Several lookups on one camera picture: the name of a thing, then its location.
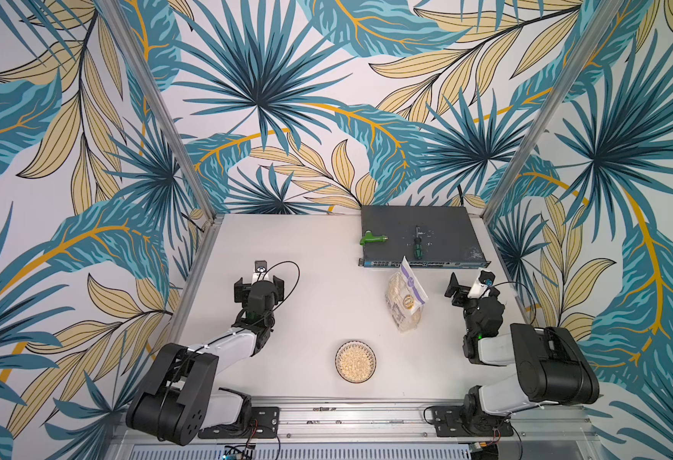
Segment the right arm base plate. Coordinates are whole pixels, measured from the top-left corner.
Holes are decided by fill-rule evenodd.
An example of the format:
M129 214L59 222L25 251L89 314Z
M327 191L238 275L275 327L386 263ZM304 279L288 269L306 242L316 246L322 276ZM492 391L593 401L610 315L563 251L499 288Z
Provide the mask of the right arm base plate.
M423 413L425 422L439 438L505 438L514 435L507 417L488 415L465 406L429 406Z

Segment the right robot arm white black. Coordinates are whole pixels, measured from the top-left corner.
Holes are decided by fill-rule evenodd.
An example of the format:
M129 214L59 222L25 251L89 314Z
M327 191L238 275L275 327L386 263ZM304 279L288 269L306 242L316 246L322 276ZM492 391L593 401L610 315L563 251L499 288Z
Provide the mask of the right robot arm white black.
M509 434L515 413L598 400L599 381L570 331L513 323L505 335L499 332L505 306L499 301L495 274L482 270L470 286L452 274L445 297L463 312L465 358L476 365L513 367L515 373L472 387L460 406L434 408L432 423L439 436L499 438Z

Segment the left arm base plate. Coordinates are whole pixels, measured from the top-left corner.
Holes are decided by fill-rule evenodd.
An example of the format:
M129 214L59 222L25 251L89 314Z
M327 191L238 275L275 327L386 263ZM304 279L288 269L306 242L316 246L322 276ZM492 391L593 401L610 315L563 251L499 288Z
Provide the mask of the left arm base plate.
M254 406L242 422L234 425L214 425L199 432L204 440L266 439L278 437L281 409L277 406Z

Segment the oatmeal bag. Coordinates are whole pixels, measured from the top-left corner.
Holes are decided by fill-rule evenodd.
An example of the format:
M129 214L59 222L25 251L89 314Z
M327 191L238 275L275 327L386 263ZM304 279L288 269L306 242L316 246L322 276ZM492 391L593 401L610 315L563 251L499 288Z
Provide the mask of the oatmeal bag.
M402 333L416 329L427 303L426 291L415 276L409 261L403 258L386 287L386 306L397 329Z

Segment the patterned breakfast bowl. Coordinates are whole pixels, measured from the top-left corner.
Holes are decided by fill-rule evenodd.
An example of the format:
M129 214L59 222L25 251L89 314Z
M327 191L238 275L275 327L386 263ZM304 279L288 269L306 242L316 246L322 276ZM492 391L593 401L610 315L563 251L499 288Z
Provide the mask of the patterned breakfast bowl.
M335 366L338 375L348 383L366 383L377 369L377 357L364 342L349 341L336 351Z

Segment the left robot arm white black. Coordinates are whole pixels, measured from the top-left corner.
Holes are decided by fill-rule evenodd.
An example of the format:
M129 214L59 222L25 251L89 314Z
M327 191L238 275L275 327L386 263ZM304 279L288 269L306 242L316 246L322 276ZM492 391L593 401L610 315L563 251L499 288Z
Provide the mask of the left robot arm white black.
M234 301L241 310L231 328L202 345L164 345L131 401L127 428L179 446L200 434L250 435L255 424L250 395L216 388L215 379L263 350L275 325L274 311L285 298L285 282L278 277L238 280Z

